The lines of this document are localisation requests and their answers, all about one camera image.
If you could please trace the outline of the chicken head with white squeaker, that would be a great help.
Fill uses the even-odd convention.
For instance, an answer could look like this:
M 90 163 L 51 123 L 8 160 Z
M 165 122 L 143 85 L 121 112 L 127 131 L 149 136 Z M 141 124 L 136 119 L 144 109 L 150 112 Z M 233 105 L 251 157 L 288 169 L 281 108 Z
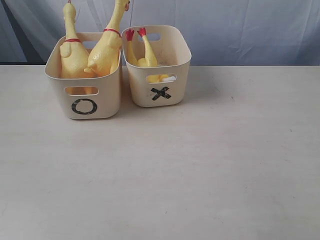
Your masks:
M 149 75 L 146 80 L 151 84 L 172 82 L 176 80 L 176 76 L 174 74 L 153 74 Z

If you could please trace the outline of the headless yellow rubber chicken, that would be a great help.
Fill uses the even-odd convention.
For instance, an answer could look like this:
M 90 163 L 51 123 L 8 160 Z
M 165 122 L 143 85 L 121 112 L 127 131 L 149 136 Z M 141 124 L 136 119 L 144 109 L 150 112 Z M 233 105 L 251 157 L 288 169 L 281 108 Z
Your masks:
M 133 44 L 133 37 L 135 31 L 129 29 L 125 32 L 125 37 L 127 40 L 126 56 L 127 61 L 134 66 L 141 68 L 152 68 L 158 66 L 158 61 L 156 55 L 153 51 L 151 43 L 147 37 L 147 31 L 145 27 L 140 28 L 137 31 L 138 35 L 142 39 L 143 46 L 141 48 L 136 48 Z

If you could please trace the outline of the cream bin marked cross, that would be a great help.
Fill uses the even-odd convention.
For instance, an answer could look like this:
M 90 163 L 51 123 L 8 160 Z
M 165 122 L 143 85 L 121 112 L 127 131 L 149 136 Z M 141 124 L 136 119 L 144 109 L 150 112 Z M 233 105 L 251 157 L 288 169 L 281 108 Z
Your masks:
M 136 48 L 143 46 L 143 41 L 137 31 L 145 28 L 148 40 L 155 53 L 158 65 L 156 67 L 138 67 L 127 60 L 126 31 L 135 31 L 132 43 Z M 190 49 L 181 32 L 170 25 L 134 26 L 122 32 L 123 56 L 128 71 L 131 97 L 140 107 L 160 107 L 175 105 L 182 101 L 185 95 L 189 66 L 192 58 Z M 175 81 L 149 83 L 150 75 L 175 75 Z

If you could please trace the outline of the cream bin marked circle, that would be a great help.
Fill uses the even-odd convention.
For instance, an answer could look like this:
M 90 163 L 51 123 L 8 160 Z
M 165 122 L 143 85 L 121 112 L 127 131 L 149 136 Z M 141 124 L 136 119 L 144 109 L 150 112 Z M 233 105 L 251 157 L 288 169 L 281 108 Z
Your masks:
M 52 50 L 44 72 L 64 115 L 73 120 L 106 119 L 114 116 L 121 106 L 122 59 L 118 53 L 117 69 L 109 75 L 95 78 L 60 78 L 61 37 Z M 96 88 L 95 94 L 72 95 L 67 88 Z

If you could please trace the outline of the blue backdrop curtain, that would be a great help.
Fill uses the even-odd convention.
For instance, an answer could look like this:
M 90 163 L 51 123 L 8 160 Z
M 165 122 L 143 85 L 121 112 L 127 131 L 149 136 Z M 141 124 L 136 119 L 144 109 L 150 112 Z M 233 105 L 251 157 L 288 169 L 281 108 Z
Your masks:
M 65 35 L 63 0 L 3 0 L 0 61 L 43 64 Z M 320 63 L 318 0 L 133 0 L 121 31 L 169 25 L 182 33 L 194 66 Z

